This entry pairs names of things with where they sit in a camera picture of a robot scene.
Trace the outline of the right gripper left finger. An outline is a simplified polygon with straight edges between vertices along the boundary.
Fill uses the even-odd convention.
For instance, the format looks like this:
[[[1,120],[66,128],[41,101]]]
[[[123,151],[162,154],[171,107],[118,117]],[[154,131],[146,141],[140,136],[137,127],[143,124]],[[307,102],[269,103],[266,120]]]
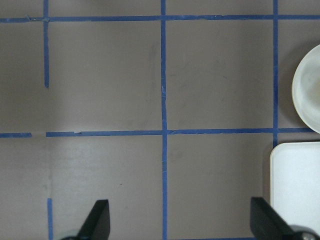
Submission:
[[[62,240],[108,240],[111,232],[110,206],[107,199],[97,200],[76,235]]]

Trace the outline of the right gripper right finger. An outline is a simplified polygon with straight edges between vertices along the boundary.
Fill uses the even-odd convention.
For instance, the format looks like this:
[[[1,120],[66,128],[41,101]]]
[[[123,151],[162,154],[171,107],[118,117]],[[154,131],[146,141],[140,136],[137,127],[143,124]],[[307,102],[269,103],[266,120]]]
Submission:
[[[263,197],[250,199],[250,230],[257,240],[318,240],[320,236],[306,227],[293,228]]]

